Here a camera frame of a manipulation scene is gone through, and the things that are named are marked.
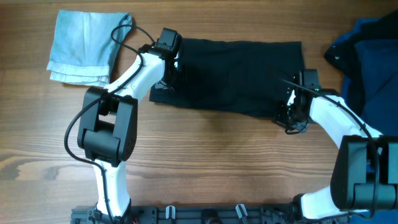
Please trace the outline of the black shorts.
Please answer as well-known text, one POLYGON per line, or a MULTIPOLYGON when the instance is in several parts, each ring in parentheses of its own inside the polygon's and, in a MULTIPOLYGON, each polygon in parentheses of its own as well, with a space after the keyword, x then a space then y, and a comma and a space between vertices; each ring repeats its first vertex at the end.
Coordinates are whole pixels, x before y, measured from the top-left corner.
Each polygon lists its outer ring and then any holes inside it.
POLYGON ((301 42, 183 39, 172 88, 150 90, 154 103, 271 117, 305 68, 301 42))

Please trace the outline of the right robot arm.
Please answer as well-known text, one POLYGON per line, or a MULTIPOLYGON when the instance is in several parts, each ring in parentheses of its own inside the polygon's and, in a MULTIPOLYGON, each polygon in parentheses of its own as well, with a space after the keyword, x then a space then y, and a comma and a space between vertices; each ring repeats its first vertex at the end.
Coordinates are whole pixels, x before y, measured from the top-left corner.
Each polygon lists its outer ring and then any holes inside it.
POLYGON ((289 86, 273 122, 286 134, 304 133, 317 123, 338 147, 329 186, 296 195, 289 221, 321 223, 353 215, 370 220, 376 212, 397 210, 397 137, 370 127, 335 90, 322 88, 316 70, 290 76, 277 68, 273 76, 289 86))

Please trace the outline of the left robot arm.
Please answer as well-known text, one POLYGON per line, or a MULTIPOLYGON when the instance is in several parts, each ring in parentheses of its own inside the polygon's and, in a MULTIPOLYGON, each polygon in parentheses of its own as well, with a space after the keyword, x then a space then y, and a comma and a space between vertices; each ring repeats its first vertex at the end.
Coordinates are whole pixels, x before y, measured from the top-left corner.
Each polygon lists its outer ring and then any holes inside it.
POLYGON ((77 119, 77 144, 96 175, 98 202, 74 209, 72 223, 132 223, 127 191, 126 161, 137 141, 138 104, 155 85, 168 88, 175 81, 182 36, 164 28, 160 37, 139 48, 134 63, 104 88, 89 88, 77 119))

